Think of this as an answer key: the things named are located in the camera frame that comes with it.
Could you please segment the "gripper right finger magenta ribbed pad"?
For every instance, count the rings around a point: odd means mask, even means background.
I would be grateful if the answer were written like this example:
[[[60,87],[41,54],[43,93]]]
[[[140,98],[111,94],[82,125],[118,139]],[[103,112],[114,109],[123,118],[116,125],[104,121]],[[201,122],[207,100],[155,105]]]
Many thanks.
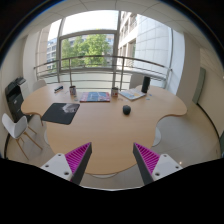
[[[133,144],[133,154],[145,185],[182,169],[168,154],[159,155],[138,143]]]

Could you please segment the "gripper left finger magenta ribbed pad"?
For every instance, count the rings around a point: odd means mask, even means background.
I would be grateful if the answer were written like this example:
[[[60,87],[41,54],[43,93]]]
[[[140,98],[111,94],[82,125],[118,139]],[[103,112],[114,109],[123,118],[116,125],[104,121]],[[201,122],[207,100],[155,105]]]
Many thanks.
[[[92,154],[92,144],[86,143],[72,151],[63,154],[57,153],[41,168],[56,176],[79,185],[88,161]]]

